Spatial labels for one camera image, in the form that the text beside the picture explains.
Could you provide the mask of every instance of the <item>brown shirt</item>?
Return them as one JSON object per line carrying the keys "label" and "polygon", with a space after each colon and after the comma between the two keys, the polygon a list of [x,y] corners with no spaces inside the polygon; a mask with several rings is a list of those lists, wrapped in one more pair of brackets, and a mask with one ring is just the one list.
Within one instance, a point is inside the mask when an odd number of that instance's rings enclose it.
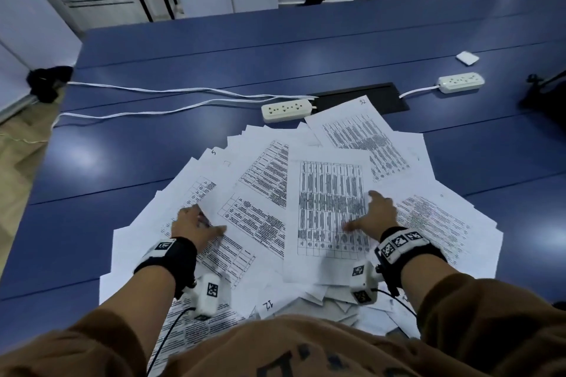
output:
{"label": "brown shirt", "polygon": [[[418,313],[422,340],[393,341],[342,324],[279,318],[242,324],[169,358],[163,376],[562,376],[566,312],[496,280],[452,275]],[[95,310],[0,357],[0,375],[145,375],[142,349],[117,316]]]}

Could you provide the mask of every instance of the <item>blue table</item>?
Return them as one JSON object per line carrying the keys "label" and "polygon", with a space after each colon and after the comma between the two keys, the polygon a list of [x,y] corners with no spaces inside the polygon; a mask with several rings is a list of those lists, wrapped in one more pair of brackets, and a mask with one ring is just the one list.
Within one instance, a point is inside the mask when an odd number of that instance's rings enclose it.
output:
{"label": "blue table", "polygon": [[[566,8],[559,0],[472,0],[473,9],[462,1],[372,0],[95,30],[73,79],[292,95],[380,82],[407,91],[479,72],[487,81],[481,90],[411,96],[410,111],[386,119],[394,129],[425,132],[437,179],[499,223],[506,234],[499,279],[565,299],[566,139],[517,102],[527,74],[566,68]],[[445,3],[459,8],[447,16]],[[464,49],[481,57],[475,66],[455,60]],[[105,115],[207,98],[70,87],[64,108]],[[94,308],[97,278],[110,269],[112,231],[128,225],[190,157],[225,146],[246,124],[263,124],[257,107],[63,119],[0,281],[0,327],[10,330],[0,334],[0,350]],[[533,250],[544,263],[534,262]]]}

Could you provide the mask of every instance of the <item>black cable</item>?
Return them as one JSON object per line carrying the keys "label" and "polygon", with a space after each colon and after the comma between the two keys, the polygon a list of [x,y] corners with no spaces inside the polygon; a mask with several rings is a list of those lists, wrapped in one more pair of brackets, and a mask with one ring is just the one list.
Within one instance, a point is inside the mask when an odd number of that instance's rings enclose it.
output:
{"label": "black cable", "polygon": [[155,356],[153,357],[153,360],[151,361],[149,368],[147,368],[147,374],[146,375],[149,375],[149,373],[151,372],[151,368],[153,367],[155,360],[159,356],[159,353],[161,352],[161,349],[163,348],[163,345],[165,344],[167,337],[169,337],[169,334],[171,334],[171,331],[173,331],[173,328],[175,327],[177,322],[179,322],[179,319],[181,318],[181,316],[184,315],[189,310],[196,310],[196,309],[194,307],[188,307],[188,308],[184,309],[182,312],[180,312],[180,315],[177,316],[177,318],[175,319],[175,322],[173,322],[173,325],[171,325],[171,327],[169,328],[169,331],[167,331],[167,334],[165,334],[165,337],[163,338],[161,345],[159,346],[157,352],[155,353]]}
{"label": "black cable", "polygon": [[397,301],[398,303],[400,303],[404,308],[406,308],[407,310],[409,310],[409,312],[415,316],[415,319],[417,318],[417,314],[411,310],[404,302],[402,302],[399,298],[394,297],[393,295],[391,295],[389,292],[387,292],[386,290],[381,290],[381,289],[372,289],[373,292],[381,292],[382,294],[388,295],[391,298],[393,298],[395,301]]}

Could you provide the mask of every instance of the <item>wooden floor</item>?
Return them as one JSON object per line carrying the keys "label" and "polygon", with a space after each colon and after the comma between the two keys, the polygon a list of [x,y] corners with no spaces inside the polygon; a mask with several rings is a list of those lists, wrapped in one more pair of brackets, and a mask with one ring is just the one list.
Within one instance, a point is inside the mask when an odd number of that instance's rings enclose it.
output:
{"label": "wooden floor", "polygon": [[36,103],[0,125],[0,275],[18,231],[33,178],[47,148],[47,143],[30,145],[1,134],[30,142],[48,139],[50,126],[59,113],[57,102]]}

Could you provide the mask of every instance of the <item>electrical outlet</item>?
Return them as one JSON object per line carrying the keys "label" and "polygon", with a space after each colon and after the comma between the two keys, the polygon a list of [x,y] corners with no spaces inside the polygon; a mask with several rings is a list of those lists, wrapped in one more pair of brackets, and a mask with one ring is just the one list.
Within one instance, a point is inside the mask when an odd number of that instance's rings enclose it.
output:
{"label": "electrical outlet", "polygon": [[291,100],[283,103],[265,104],[261,107],[263,121],[279,123],[280,121],[298,120],[310,115],[312,104],[307,99]]}
{"label": "electrical outlet", "polygon": [[485,84],[485,80],[479,73],[462,73],[460,75],[442,76],[438,78],[438,88],[444,94],[475,90]]}

